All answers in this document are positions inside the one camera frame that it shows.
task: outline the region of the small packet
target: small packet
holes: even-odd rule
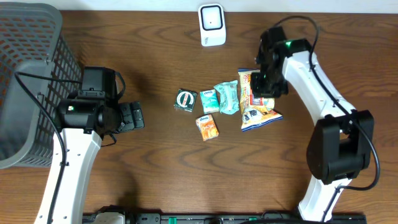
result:
[[[254,97],[250,87],[252,72],[259,72],[259,70],[238,70],[241,81],[242,131],[259,128],[283,118],[281,114],[272,110],[275,106],[275,99]]]
[[[177,93],[177,99],[174,103],[174,108],[192,112],[195,106],[195,100],[197,93],[194,91],[179,89]]]
[[[218,105],[216,90],[201,91],[200,99],[205,114],[219,112],[220,106]]]
[[[236,85],[238,81],[220,83],[214,88],[220,93],[220,113],[234,114],[239,110]]]
[[[201,132],[203,141],[207,141],[218,136],[218,130],[211,114],[198,118],[197,126]]]

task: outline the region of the wooden table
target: wooden table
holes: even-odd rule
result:
[[[223,46],[200,45],[195,12],[62,12],[63,34],[84,65],[123,75],[122,101],[140,101],[146,126],[118,135],[100,150],[91,172],[85,212],[105,205],[165,213],[291,210],[310,180],[305,151],[313,131],[293,88],[276,101],[284,120],[241,132],[241,114],[214,114],[220,136],[203,142],[192,113],[173,108],[177,90],[209,90],[255,67],[260,34],[283,13],[226,13]],[[398,222],[398,16],[309,14],[322,27],[316,53],[336,88],[375,119],[374,144],[382,165],[379,185],[344,191],[335,212],[364,212],[368,223]],[[305,22],[284,25],[289,37],[313,40]],[[32,223],[48,169],[0,170],[0,223]],[[352,185],[368,185],[373,160]]]

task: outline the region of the light blue packet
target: light blue packet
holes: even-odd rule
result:
[[[239,110],[236,86],[238,81],[220,83],[214,88],[220,93],[220,113],[234,114]]]
[[[205,114],[219,112],[216,90],[201,91],[200,99]]]

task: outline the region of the white wall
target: white wall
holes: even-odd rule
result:
[[[398,13],[398,0],[19,0],[19,2],[43,2],[57,9],[68,10],[196,11],[202,4],[218,2],[226,12]]]

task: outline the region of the orange packet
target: orange packet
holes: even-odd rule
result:
[[[199,131],[201,132],[201,136],[203,141],[207,141],[209,139],[215,138],[218,136],[218,130],[216,127],[216,123],[214,123],[213,117],[211,114],[204,115],[197,119],[197,126]]]

